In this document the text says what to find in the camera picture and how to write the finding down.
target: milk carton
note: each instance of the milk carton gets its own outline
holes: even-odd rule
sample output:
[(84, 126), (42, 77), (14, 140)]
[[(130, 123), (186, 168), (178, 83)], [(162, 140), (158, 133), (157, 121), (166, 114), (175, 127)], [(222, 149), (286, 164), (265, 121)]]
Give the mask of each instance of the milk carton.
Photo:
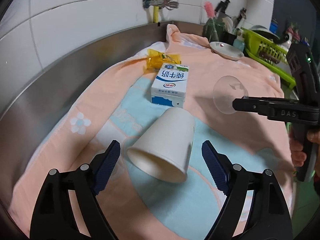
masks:
[(183, 108), (189, 67), (164, 63), (151, 86), (151, 102)]

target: faucet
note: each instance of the faucet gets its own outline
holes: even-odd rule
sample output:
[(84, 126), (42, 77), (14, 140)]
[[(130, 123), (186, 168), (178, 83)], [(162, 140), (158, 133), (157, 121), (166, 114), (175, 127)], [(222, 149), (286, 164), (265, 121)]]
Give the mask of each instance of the faucet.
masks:
[(167, 8), (173, 10), (179, 8), (179, 3), (171, 0), (143, 0), (143, 7), (158, 6), (159, 9)]

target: white ceramic plate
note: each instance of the white ceramic plate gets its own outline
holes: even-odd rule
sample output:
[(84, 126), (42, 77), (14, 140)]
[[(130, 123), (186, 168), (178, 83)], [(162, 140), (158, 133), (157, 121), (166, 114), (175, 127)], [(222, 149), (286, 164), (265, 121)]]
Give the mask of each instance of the white ceramic plate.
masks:
[(211, 49), (220, 56), (231, 59), (239, 60), (244, 57), (241, 50), (223, 42), (213, 41), (210, 43)]

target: black handle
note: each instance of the black handle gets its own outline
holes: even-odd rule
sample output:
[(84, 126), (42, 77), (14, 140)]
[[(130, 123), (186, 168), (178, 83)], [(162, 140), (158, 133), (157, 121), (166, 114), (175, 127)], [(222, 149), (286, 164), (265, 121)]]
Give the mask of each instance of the black handle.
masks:
[(303, 124), (292, 124), (293, 134), (297, 141), (303, 145), (303, 152), (307, 154), (307, 159), (302, 167), (297, 167), (297, 179), (302, 182), (308, 182), (312, 178), (312, 173), (316, 165), (319, 145), (312, 143), (307, 139), (309, 126)]

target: green plastic basket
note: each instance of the green plastic basket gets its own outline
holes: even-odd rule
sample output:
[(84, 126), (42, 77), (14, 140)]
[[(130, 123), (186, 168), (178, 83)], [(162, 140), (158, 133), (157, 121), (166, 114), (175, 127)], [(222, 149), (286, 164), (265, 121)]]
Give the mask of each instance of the green plastic basket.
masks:
[(287, 52), (284, 49), (260, 34), (247, 29), (244, 29), (244, 42), (246, 46), (245, 51), (250, 58), (263, 64), (273, 73), (278, 74), (280, 78), (287, 82), (289, 89), (293, 89), (296, 86), (296, 81), (291, 75), (277, 67), (274, 62), (259, 56), (260, 52), (264, 52), (271, 57), (288, 64), (286, 59)]

